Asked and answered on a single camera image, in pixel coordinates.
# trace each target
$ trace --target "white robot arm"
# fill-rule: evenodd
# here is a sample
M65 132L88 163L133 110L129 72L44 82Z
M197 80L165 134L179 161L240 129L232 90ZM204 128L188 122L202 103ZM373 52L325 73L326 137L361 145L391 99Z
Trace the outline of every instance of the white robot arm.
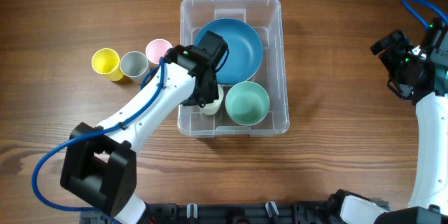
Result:
M161 67L165 67L164 87L154 103L136 120L132 121L126 130L117 130L107 134L108 137L120 144L124 141L130 142L131 150L136 154L139 154L144 143L159 124L182 101L188 99L195 88L195 77L190 76L187 69L175 63L165 64ZM137 112L157 90L160 71L159 69L152 81L128 104L110 118L100 122L98 126L112 127ZM134 193L125 207L115 216L115 219L123 224L134 224L140 220L145 209L145 203Z
M448 215L448 95L426 95L416 104L419 156L414 191L408 207L440 207Z
M153 79L128 104L96 128L81 123L73 130L71 139L108 129L67 147L61 186L123 224L144 221L146 204L134 194L137 155L179 104L205 106L218 98L216 67L226 52L227 57L223 38L210 31L197 46L168 50L167 63L161 61ZM95 153L110 156L105 162Z
M414 191L408 207L439 207L448 215L448 95L434 92L416 104L419 121L419 154ZM374 224L388 211L366 199L350 195L344 198L341 219L348 224Z

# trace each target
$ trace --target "green bowl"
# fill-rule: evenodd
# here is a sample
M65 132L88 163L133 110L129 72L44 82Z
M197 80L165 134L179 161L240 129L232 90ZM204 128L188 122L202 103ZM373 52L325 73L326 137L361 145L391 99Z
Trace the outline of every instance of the green bowl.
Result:
M269 111L266 90L257 83L244 81L230 88L225 97L225 110L236 123L251 126L261 122Z

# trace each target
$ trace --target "pink cup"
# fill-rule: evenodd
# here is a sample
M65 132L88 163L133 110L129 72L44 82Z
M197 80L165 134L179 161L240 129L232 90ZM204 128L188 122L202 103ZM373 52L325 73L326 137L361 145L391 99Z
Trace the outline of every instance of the pink cup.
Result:
M164 57L167 50L172 47L173 46L164 39L154 39L146 46L146 57L151 63L159 64L160 58Z

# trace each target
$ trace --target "clear plastic bin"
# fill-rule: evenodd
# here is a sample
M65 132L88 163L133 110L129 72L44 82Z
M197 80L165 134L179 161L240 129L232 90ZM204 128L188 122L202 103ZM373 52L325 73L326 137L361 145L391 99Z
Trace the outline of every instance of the clear plastic bin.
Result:
M266 137L283 134L289 128L289 112L279 0L183 0L181 44L191 45L204 25L219 18L236 18L246 22L260 36L263 61L250 81L262 85L269 94L269 113L257 125L241 126L230 119L225 110L225 100L215 115L204 115L197 106L179 106L179 131L194 137L220 134ZM227 94L229 89L224 87L224 93Z

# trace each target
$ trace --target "white cup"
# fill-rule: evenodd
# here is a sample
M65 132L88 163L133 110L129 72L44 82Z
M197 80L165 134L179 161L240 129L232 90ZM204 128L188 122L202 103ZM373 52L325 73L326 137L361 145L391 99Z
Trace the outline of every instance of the white cup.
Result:
M213 103L206 104L204 108L199 107L201 113L211 116L218 112L221 103L224 98L224 90L222 85L218 85L218 99L214 100Z
M149 73L148 58L141 52L128 52L120 62L121 71L137 84L141 84Z

